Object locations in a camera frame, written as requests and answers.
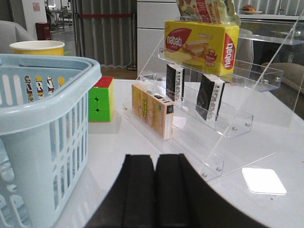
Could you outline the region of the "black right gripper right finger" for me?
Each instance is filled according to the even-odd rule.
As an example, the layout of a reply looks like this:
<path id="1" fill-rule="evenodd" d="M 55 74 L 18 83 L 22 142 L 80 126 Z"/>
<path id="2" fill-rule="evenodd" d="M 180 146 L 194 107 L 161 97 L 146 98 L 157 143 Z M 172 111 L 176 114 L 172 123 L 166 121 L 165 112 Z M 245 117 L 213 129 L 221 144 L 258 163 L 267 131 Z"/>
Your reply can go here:
<path id="1" fill-rule="evenodd" d="M 218 195 L 184 154 L 160 155 L 156 165 L 159 228 L 262 228 Z"/>

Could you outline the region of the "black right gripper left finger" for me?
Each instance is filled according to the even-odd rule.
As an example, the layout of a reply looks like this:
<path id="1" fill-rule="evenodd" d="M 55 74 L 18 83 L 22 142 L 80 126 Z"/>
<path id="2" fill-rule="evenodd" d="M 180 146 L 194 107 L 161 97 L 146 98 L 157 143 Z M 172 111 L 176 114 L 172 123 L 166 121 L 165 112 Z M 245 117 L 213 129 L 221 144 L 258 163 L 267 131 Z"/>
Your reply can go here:
<path id="1" fill-rule="evenodd" d="M 153 228 L 154 167 L 149 155 L 126 155 L 87 228 Z"/>

